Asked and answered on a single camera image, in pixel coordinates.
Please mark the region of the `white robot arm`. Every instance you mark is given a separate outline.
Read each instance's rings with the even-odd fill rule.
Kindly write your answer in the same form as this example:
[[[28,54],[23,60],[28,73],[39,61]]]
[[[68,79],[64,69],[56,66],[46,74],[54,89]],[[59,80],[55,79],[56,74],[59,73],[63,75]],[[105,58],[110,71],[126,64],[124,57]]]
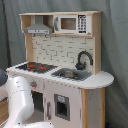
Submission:
[[[0,90],[5,90],[8,97],[9,117],[3,128],[55,128],[52,122],[24,124],[34,112],[31,89],[24,77],[12,78],[0,69]]]

